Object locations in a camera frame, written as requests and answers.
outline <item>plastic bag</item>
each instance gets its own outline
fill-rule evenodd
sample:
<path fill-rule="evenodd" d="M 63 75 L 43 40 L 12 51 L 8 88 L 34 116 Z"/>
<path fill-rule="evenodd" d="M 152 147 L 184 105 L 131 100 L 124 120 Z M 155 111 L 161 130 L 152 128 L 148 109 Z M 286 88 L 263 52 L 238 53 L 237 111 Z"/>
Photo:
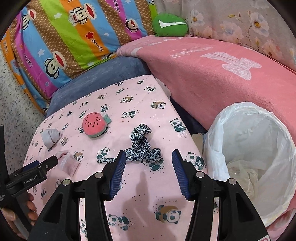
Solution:
<path fill-rule="evenodd" d="M 69 150 L 58 151 L 55 156 L 59 160 L 57 167 L 73 177 L 80 161 L 76 160 Z"/>
<path fill-rule="evenodd" d="M 238 181 L 244 192 L 252 200 L 258 191 L 258 169 L 250 167 L 248 161 L 231 161 L 227 164 L 231 178 Z"/>
<path fill-rule="evenodd" d="M 251 201 L 265 226 L 288 208 L 296 189 L 296 147 L 284 124 L 272 112 L 254 103 L 235 103 L 222 110 L 205 141 L 211 178 L 230 178 L 227 164 L 248 162 L 258 170 Z"/>

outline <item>green plush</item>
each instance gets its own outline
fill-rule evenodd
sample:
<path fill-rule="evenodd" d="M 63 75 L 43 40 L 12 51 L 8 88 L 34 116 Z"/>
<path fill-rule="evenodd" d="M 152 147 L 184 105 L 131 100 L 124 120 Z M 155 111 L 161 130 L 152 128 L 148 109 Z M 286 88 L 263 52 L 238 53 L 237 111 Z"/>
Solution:
<path fill-rule="evenodd" d="M 168 13 L 157 15 L 152 22 L 152 26 L 156 36 L 159 37 L 183 37 L 188 31 L 184 19 Z"/>

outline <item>pink blanket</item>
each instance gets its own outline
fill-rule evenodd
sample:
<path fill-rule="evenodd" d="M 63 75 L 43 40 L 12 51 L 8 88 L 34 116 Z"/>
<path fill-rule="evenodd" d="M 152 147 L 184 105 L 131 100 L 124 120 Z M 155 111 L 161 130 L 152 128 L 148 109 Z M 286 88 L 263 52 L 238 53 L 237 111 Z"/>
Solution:
<path fill-rule="evenodd" d="M 143 59 L 206 129 L 225 107 L 251 101 L 272 111 L 296 140 L 296 75 L 254 50 L 213 39 L 147 36 L 120 47 L 117 55 Z M 272 240 L 285 230 L 295 207 L 294 196 L 280 225 L 268 228 Z"/>

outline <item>bedding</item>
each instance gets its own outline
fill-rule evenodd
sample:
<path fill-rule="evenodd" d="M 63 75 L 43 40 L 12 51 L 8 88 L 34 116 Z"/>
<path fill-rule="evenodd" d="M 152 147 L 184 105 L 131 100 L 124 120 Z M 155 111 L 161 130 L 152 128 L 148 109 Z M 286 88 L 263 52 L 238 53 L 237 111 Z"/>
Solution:
<path fill-rule="evenodd" d="M 112 120 L 107 132 L 97 138 L 89 138 L 82 128 L 83 118 L 91 112 L 108 114 Z M 40 124 L 24 165 L 45 160 L 63 150 L 69 150 L 80 164 L 73 177 L 54 167 L 48 172 L 47 180 L 29 190 L 35 198 L 37 213 L 63 179 L 85 180 L 103 169 L 104 164 L 99 161 L 114 158 L 120 150 L 130 148 L 130 134 L 140 124 L 151 129 L 152 133 L 146 138 L 151 148 L 160 148 L 163 159 L 127 162 L 118 194 L 112 202 L 105 202 L 113 240 L 185 240 L 193 202 L 186 201 L 181 194 L 172 165 L 172 152 L 177 148 L 183 159 L 192 162 L 196 169 L 207 173 L 207 168 L 186 126 L 152 75 L 97 90 L 70 103 Z M 62 131 L 61 140 L 51 149 L 43 145 L 40 134 L 47 128 Z M 87 227 L 83 226 L 83 199 L 80 200 L 79 219 L 81 240 L 85 241 Z M 217 240 L 217 231 L 218 208 L 215 208 L 211 241 Z"/>
<path fill-rule="evenodd" d="M 149 5 L 153 2 L 32 0 L 7 32 L 5 45 L 16 57 L 11 67 L 49 102 L 73 78 L 114 58 L 121 45 L 153 34 L 155 6 Z"/>
<path fill-rule="evenodd" d="M 257 51 L 214 39 L 147 36 L 122 46 L 117 55 L 143 59 L 206 129 L 225 107 L 250 101 L 273 112 L 296 141 L 296 74 Z M 296 207 L 294 199 L 287 211 Z"/>
<path fill-rule="evenodd" d="M 295 18 L 289 10 L 295 8 L 292 1 L 155 0 L 155 3 L 158 13 L 185 19 L 191 35 L 252 48 L 296 71 Z"/>
<path fill-rule="evenodd" d="M 58 89 L 52 95 L 46 116 L 96 90 L 146 74 L 151 72 L 146 63 L 139 58 L 120 56 L 111 59 L 77 76 Z"/>

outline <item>watermelon plush toy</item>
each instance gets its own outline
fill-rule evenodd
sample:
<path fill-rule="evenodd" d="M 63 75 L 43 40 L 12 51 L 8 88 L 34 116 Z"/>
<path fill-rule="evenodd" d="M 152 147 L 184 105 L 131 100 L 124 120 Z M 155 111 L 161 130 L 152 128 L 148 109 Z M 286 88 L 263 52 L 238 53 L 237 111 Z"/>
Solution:
<path fill-rule="evenodd" d="M 98 137 L 106 132 L 108 124 L 111 122 L 110 117 L 106 114 L 104 117 L 100 113 L 92 112 L 84 117 L 82 128 L 84 133 L 89 137 Z"/>

